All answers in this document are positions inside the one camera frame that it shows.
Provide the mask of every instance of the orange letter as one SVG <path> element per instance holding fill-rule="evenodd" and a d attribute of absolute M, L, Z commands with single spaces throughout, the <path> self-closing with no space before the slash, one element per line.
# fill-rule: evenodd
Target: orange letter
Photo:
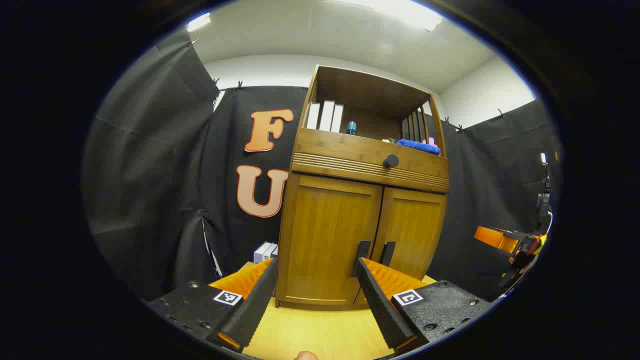
<path fill-rule="evenodd" d="M 244 151 L 269 151 L 273 149 L 273 142 L 269 141 L 269 133 L 277 139 L 282 135 L 284 125 L 282 121 L 293 121 L 293 111 L 270 110 L 256 111 L 251 114 L 253 119 L 253 129 L 251 130 L 251 140 L 244 146 Z"/>
<path fill-rule="evenodd" d="M 238 205 L 244 212 L 255 217 L 268 218 L 280 211 L 284 182 L 289 178 L 288 172 L 284 170 L 267 171 L 267 176 L 271 179 L 269 202 L 266 205 L 258 205 L 253 199 L 253 192 L 255 191 L 255 180 L 262 171 L 249 165 L 240 165 L 236 171 L 238 173 Z"/>

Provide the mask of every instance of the wooden cabinet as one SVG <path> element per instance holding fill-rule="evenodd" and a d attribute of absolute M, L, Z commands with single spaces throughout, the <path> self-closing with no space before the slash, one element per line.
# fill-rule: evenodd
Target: wooden cabinet
<path fill-rule="evenodd" d="M 371 254 L 382 186 L 291 174 L 285 192 L 279 255 L 279 300 L 353 304 L 360 241 Z"/>
<path fill-rule="evenodd" d="M 384 246 L 395 242 L 390 268 L 422 280 L 436 252 L 447 197 L 385 188 L 371 259 L 381 261 Z"/>

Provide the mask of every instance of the wooden floor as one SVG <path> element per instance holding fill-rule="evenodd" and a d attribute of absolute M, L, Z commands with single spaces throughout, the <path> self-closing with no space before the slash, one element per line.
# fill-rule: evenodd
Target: wooden floor
<path fill-rule="evenodd" d="M 429 277 L 422 281 L 435 282 Z M 271 298 L 243 353 L 264 360 L 291 360 L 301 351 L 311 351 L 319 360 L 371 360 L 393 353 L 368 309 L 276 309 L 275 299 Z"/>

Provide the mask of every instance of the wooden drawer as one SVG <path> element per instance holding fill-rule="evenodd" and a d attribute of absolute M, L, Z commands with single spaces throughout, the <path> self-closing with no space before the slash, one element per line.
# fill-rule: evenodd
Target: wooden drawer
<path fill-rule="evenodd" d="M 385 168 L 395 154 L 400 162 Z M 429 192 L 449 192 L 449 160 L 361 136 L 298 129 L 291 171 L 381 183 Z"/>

